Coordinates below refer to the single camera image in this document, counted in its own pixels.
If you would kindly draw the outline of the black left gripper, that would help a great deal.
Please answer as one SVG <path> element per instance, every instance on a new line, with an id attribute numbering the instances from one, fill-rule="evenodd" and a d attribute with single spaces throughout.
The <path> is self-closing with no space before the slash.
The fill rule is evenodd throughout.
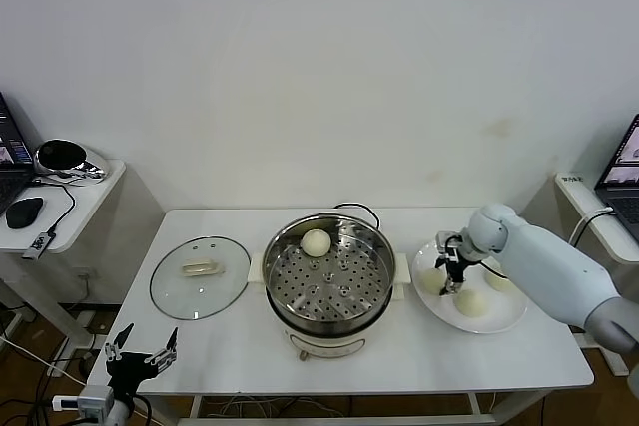
<path id="1" fill-rule="evenodd" d="M 107 372 L 111 377 L 108 386 L 117 400 L 132 399 L 144 381 L 155 378 L 157 371 L 165 371 L 177 359 L 178 327 L 173 329 L 166 346 L 153 355 L 122 352 L 133 328 L 134 324 L 130 323 L 112 341 L 104 344 Z"/>

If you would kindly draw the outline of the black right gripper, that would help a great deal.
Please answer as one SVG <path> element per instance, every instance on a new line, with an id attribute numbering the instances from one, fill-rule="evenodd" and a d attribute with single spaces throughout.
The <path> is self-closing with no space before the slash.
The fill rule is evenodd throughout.
<path id="1" fill-rule="evenodd" d="M 462 283 L 454 281 L 454 279 L 464 279 L 464 272 L 468 267 L 472 266 L 472 262 L 465 259 L 456 247 L 447 246 L 445 253 L 446 258 L 439 257 L 434 265 L 435 268 L 445 266 L 448 275 L 439 294 L 458 294 L 462 288 Z"/>

